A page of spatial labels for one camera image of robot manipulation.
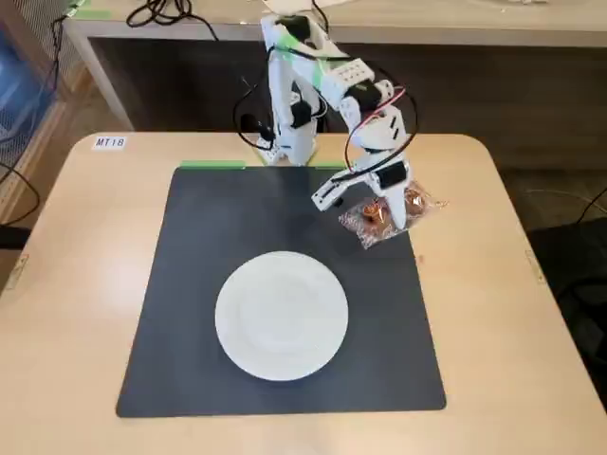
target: label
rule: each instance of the label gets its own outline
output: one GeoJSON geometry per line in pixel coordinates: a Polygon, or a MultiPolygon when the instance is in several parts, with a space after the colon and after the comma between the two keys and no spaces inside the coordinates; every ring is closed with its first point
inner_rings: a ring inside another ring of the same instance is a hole
{"type": "Polygon", "coordinates": [[[19,279],[21,278],[21,274],[23,273],[23,269],[26,267],[26,264],[28,263],[28,259],[29,259],[29,255],[24,254],[17,261],[17,264],[12,269],[12,272],[10,272],[9,279],[7,280],[7,285],[5,286],[5,289],[7,291],[11,291],[12,289],[14,289],[17,286],[17,283],[19,282],[19,279]]]}
{"type": "Polygon", "coordinates": [[[124,136],[97,136],[93,150],[123,150],[125,145],[124,136]]]}

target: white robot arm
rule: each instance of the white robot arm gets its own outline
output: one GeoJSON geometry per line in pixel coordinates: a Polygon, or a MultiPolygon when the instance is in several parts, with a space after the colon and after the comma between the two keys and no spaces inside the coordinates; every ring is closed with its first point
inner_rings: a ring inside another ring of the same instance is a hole
{"type": "Polygon", "coordinates": [[[392,105],[404,89],[375,82],[369,66],[341,52],[307,16],[269,15],[262,19],[262,31],[274,117],[273,140],[257,143],[266,163],[286,156],[294,165],[305,165],[314,153],[317,118],[330,106],[348,127],[348,143],[366,154],[330,178],[312,200],[327,210],[350,186],[364,182],[386,199],[396,226],[404,228],[404,193],[412,174],[403,151],[411,137],[392,105]]]}

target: light wooden table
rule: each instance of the light wooden table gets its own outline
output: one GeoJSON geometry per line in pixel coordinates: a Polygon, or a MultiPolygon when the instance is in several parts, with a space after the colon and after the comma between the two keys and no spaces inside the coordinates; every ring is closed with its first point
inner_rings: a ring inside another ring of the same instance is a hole
{"type": "MultiPolygon", "coordinates": [[[[127,136],[123,151],[74,147],[0,300],[0,453],[605,453],[607,416],[487,150],[465,136],[410,148],[416,178],[449,201],[411,232],[444,410],[119,419],[174,169],[260,165],[232,134],[127,136]]],[[[314,162],[340,159],[344,140],[320,137],[314,162]]]]}
{"type": "MultiPolygon", "coordinates": [[[[259,21],[269,13],[261,0],[192,0],[220,40],[263,41],[259,21]]],[[[338,43],[607,46],[607,2],[549,0],[548,5],[517,5],[516,0],[353,0],[328,7],[331,38],[338,43]]],[[[93,74],[114,114],[132,128],[93,38],[210,40],[206,26],[184,21],[130,28],[125,19],[145,0],[87,0],[66,31],[93,74]]]]}

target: black cable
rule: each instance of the black cable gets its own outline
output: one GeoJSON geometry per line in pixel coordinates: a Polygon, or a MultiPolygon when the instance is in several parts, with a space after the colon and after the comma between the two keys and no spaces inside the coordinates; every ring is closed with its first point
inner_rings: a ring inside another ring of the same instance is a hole
{"type": "Polygon", "coordinates": [[[23,180],[23,182],[28,186],[28,188],[31,190],[31,192],[33,192],[34,197],[36,198],[36,202],[34,203],[34,206],[31,209],[29,209],[26,213],[24,213],[23,215],[18,216],[14,220],[8,221],[8,222],[0,225],[0,227],[6,228],[6,227],[9,227],[9,226],[12,226],[12,225],[16,225],[20,221],[25,220],[34,211],[36,211],[40,207],[41,197],[40,197],[40,193],[38,192],[38,190],[36,190],[36,188],[31,184],[31,182],[22,173],[20,173],[16,169],[12,169],[11,166],[9,166],[7,164],[4,164],[4,163],[1,163],[1,162],[0,162],[0,167],[6,169],[7,170],[7,174],[14,173],[21,180],[23,180]]]}
{"type": "MultiPolygon", "coordinates": [[[[63,16],[55,19],[51,23],[51,26],[50,26],[52,39],[53,39],[53,62],[52,62],[51,67],[49,68],[48,72],[46,73],[45,79],[40,87],[38,94],[36,95],[33,113],[30,117],[30,123],[29,123],[29,128],[28,128],[28,133],[27,133],[27,138],[28,138],[27,143],[29,143],[29,141],[33,137],[33,134],[34,134],[34,131],[36,128],[36,124],[38,123],[38,117],[39,117],[38,114],[40,111],[40,103],[42,101],[42,97],[43,97],[45,91],[48,89],[49,81],[52,80],[52,85],[50,87],[51,95],[53,93],[55,93],[55,91],[57,90],[57,86],[59,83],[59,70],[60,70],[59,57],[61,54],[61,50],[62,50],[62,46],[63,46],[63,38],[64,38],[63,23],[66,18],[67,18],[67,16],[63,15],[63,16]]],[[[22,134],[21,128],[18,128],[17,131],[15,131],[15,133],[12,136],[3,137],[2,139],[0,139],[0,145],[13,141],[21,134],[22,134]]],[[[23,215],[15,218],[14,220],[11,220],[7,223],[0,224],[0,227],[9,227],[9,226],[15,225],[15,224],[19,223],[20,221],[23,221],[24,219],[26,219],[28,216],[30,216],[33,212],[35,212],[40,207],[40,201],[41,201],[40,193],[36,190],[36,188],[31,184],[31,182],[29,182],[29,180],[24,175],[22,175],[19,171],[16,170],[16,167],[19,164],[20,160],[21,160],[21,155],[17,156],[17,158],[14,160],[14,162],[10,165],[0,162],[0,167],[6,169],[5,174],[0,178],[0,185],[5,183],[12,174],[15,174],[21,180],[23,180],[23,182],[34,193],[36,202],[34,204],[34,207],[32,207],[26,213],[24,213],[23,215]]]]}
{"type": "Polygon", "coordinates": [[[154,22],[159,26],[167,27],[172,26],[177,22],[181,22],[184,19],[194,19],[207,26],[212,38],[215,41],[219,41],[219,38],[217,38],[217,34],[215,33],[215,30],[211,24],[209,24],[209,21],[207,21],[204,17],[194,14],[192,11],[192,0],[146,0],[144,5],[134,9],[133,12],[127,16],[126,24],[131,28],[137,28],[147,26],[148,24],[154,22]],[[166,12],[166,8],[171,3],[175,5],[176,14],[168,14],[166,12]],[[149,15],[141,21],[136,21],[137,16],[146,10],[149,12],[149,15]]]}
{"type": "Polygon", "coordinates": [[[588,203],[588,205],[586,206],[586,208],[584,209],[584,211],[581,213],[581,215],[578,218],[578,221],[576,221],[576,225],[578,225],[579,223],[581,223],[581,220],[584,219],[584,217],[586,216],[586,213],[588,212],[588,210],[595,205],[595,202],[597,202],[598,199],[600,199],[600,197],[605,194],[605,192],[607,192],[607,187],[605,187],[603,189],[603,191],[601,191],[599,194],[597,194],[594,199],[592,199],[592,201],[590,201],[588,203]]]}
{"type": "Polygon", "coordinates": [[[255,149],[258,149],[258,150],[264,150],[264,151],[272,150],[272,148],[274,147],[274,139],[271,140],[268,147],[260,147],[259,145],[253,144],[250,140],[248,140],[247,137],[245,135],[243,135],[243,133],[240,129],[240,125],[238,124],[238,108],[248,97],[250,97],[255,92],[255,90],[257,90],[259,85],[266,79],[269,58],[274,50],[276,50],[274,48],[274,46],[272,46],[270,49],[267,50],[266,58],[264,59],[264,67],[262,68],[262,72],[260,73],[259,78],[257,78],[257,82],[247,91],[247,93],[245,93],[245,95],[243,95],[234,104],[234,107],[231,110],[231,121],[234,125],[234,129],[236,130],[236,134],[238,134],[238,136],[241,139],[243,139],[243,141],[246,142],[251,147],[254,147],[255,149]]]}
{"type": "Polygon", "coordinates": [[[412,95],[410,95],[409,93],[405,93],[404,96],[407,97],[409,99],[409,101],[411,102],[411,105],[413,106],[413,109],[414,109],[414,117],[415,117],[414,130],[412,133],[409,134],[409,137],[407,137],[407,140],[405,141],[405,143],[403,145],[401,145],[400,147],[398,147],[398,149],[396,149],[389,156],[385,157],[384,159],[377,162],[373,166],[369,166],[366,169],[356,171],[355,173],[349,173],[342,177],[336,177],[331,180],[333,183],[347,182],[348,180],[353,180],[362,175],[365,175],[366,173],[372,173],[376,169],[379,169],[381,166],[388,163],[390,160],[397,157],[398,154],[400,154],[403,150],[405,150],[407,147],[409,147],[409,144],[411,144],[411,142],[414,140],[415,136],[417,136],[417,132],[419,131],[419,113],[418,113],[418,109],[417,109],[417,101],[415,100],[415,98],[412,95]]]}
{"type": "Polygon", "coordinates": [[[312,54],[306,54],[305,52],[301,52],[300,50],[297,50],[297,49],[283,48],[283,47],[276,47],[275,50],[278,50],[281,52],[288,52],[289,54],[298,55],[307,60],[322,60],[325,62],[352,62],[353,60],[355,60],[354,57],[350,57],[349,55],[344,55],[344,56],[340,56],[340,57],[331,57],[328,55],[312,55],[312,54]]]}
{"type": "Polygon", "coordinates": [[[329,19],[326,17],[326,14],[324,14],[324,11],[321,9],[321,7],[319,7],[318,3],[316,3],[316,0],[312,0],[312,6],[321,15],[322,21],[324,22],[324,27],[323,27],[324,32],[328,36],[329,35],[329,19]]]}

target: plastic wrapper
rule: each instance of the plastic wrapper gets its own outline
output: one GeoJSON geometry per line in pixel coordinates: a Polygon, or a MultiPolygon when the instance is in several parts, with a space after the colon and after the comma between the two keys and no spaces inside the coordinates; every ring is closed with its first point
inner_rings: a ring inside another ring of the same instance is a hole
{"type": "Polygon", "coordinates": [[[399,229],[395,226],[382,197],[368,197],[340,216],[340,222],[355,232],[362,246],[367,249],[378,242],[391,239],[415,225],[431,211],[444,207],[445,202],[430,196],[417,182],[412,182],[405,190],[407,224],[399,229]]]}

